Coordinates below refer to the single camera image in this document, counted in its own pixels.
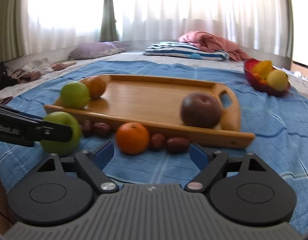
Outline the large orange fruit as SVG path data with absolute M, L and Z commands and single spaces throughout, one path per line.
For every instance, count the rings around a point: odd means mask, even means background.
M 106 90 L 106 82 L 100 76 L 91 76 L 83 82 L 90 93 L 91 99 L 98 99 Z

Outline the purple pillow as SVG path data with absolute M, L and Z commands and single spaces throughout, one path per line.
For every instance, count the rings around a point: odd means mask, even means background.
M 79 45 L 69 54 L 70 60 L 88 60 L 125 52 L 129 45 L 118 41 L 90 42 Z

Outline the small orange mandarin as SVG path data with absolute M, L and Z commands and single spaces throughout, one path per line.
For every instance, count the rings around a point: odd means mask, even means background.
M 148 148 L 150 133 L 145 126 L 138 122 L 127 122 L 116 130 L 115 140 L 121 152 L 137 155 Z

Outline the small mandarin in bowl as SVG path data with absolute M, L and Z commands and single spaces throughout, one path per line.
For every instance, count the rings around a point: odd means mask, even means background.
M 262 79 L 261 76 L 258 73 L 254 73 L 254 77 L 257 80 L 261 80 Z

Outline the green apple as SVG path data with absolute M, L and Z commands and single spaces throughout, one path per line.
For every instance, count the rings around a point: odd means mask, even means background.
M 84 109 L 89 99 L 87 86 L 79 81 L 67 83 L 60 92 L 61 105 L 65 108 Z
M 81 139 L 81 126 L 69 113 L 53 112 L 44 117 L 44 121 L 59 124 L 52 131 L 51 138 L 41 140 L 41 146 L 47 153 L 56 153 L 59 156 L 72 154 L 79 146 Z

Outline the wooden serving tray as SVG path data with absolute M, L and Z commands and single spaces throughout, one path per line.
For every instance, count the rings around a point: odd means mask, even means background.
M 126 122 L 143 124 L 151 133 L 185 137 L 203 146 L 246 148 L 255 138 L 241 131 L 241 111 L 235 93 L 222 83 L 145 75 L 101 75 L 106 90 L 99 99 L 92 99 L 83 110 L 64 108 L 57 99 L 45 105 L 47 113 L 70 113 L 78 122 L 105 122 L 114 129 Z M 220 122 L 213 129 L 185 126 L 180 118 L 181 102 L 193 92 L 204 92 L 221 99 L 227 94 L 231 105 L 223 110 Z

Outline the yellow starfruit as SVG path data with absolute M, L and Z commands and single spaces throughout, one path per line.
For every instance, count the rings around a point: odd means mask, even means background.
M 271 61 L 259 61 L 252 69 L 253 74 L 258 74 L 262 79 L 266 79 L 273 70 Z

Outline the blue white striped pillow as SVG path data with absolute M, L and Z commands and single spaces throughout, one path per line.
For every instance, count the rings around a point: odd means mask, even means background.
M 151 44 L 144 50 L 147 56 L 171 56 L 186 59 L 210 60 L 210 61 L 226 61 L 230 56 L 226 51 L 206 52 L 196 46 L 184 42 L 158 42 Z

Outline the far left green curtain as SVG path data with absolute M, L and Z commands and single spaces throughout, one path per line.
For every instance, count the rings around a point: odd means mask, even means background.
M 0 62 L 26 54 L 22 30 L 22 0 L 0 0 Z

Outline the red glass fruit bowl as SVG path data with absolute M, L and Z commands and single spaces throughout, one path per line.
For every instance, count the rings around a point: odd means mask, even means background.
M 285 94 L 287 94 L 289 91 L 290 82 L 288 83 L 286 89 L 283 91 L 274 89 L 273 87 L 268 85 L 264 79 L 255 76 L 254 73 L 252 72 L 254 66 L 258 63 L 259 61 L 257 59 L 248 59 L 244 61 L 244 74 L 250 86 L 254 90 L 257 90 L 259 92 L 264 92 L 267 93 L 268 95 L 272 95 L 278 98 L 285 96 Z

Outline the pink crumpled blanket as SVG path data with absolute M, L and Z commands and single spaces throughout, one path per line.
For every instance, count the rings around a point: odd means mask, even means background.
M 190 31 L 179 37 L 178 41 L 190 43 L 208 53 L 221 50 L 225 51 L 228 53 L 230 59 L 236 62 L 250 59 L 249 55 L 239 48 L 239 45 L 235 42 L 205 31 Z

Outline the blue checked blanket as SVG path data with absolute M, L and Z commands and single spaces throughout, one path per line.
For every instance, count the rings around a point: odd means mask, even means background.
M 241 70 L 194 67 L 189 63 L 150 61 L 97 61 L 51 81 L 44 82 L 15 97 L 8 106 L 19 111 L 45 116 L 44 105 L 53 103 L 61 88 L 70 81 L 100 74 L 151 75 L 205 80 L 227 85 L 241 107 L 241 131 L 254 133 L 246 150 L 224 150 L 232 156 L 254 152 L 285 179 L 297 194 L 297 206 L 290 224 L 301 234 L 308 231 L 308 98 L 301 82 L 282 98 L 255 91 Z M 23 147 L 0 142 L 0 180 L 8 192 L 40 162 L 46 153 L 40 143 Z M 137 156 L 122 154 L 116 144 L 113 159 L 104 172 L 130 183 L 185 185 L 198 172 L 189 154 L 172 155 L 166 151 L 147 151 Z

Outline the white sheer curtain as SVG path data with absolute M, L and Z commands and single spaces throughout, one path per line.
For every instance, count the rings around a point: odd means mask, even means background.
M 27 53 L 100 41 L 104 0 L 22 0 Z M 288 51 L 286 0 L 113 0 L 119 41 L 176 40 L 205 31 L 242 47 Z

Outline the red jujube date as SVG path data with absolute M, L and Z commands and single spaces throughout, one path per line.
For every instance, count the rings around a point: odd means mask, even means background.
M 82 135 L 87 138 L 93 135 L 93 122 L 86 120 L 81 123 Z
M 150 149 L 158 152 L 164 149 L 166 142 L 166 136 L 162 133 L 155 133 L 151 136 Z
M 104 122 L 96 122 L 92 128 L 94 134 L 101 138 L 109 138 L 112 134 L 112 127 Z
M 190 144 L 191 142 L 186 138 L 174 137 L 166 141 L 166 150 L 172 154 L 181 154 L 189 149 Z

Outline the green curtain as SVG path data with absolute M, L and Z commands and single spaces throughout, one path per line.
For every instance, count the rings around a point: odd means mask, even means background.
M 113 0 L 104 0 L 100 42 L 116 41 L 117 39 L 118 33 L 116 29 Z
M 0 62 L 26 54 L 22 30 L 22 0 L 0 0 Z

